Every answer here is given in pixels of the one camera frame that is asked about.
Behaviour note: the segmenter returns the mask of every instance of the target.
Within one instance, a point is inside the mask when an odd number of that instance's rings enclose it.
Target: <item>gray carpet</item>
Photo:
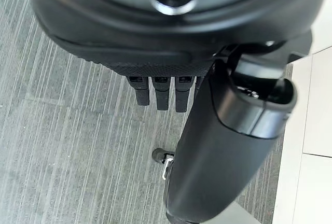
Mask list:
[[[188,114],[135,104],[126,80],[57,47],[29,0],[0,0],[0,223],[167,224],[154,148]],[[282,139],[238,202],[272,223]]]

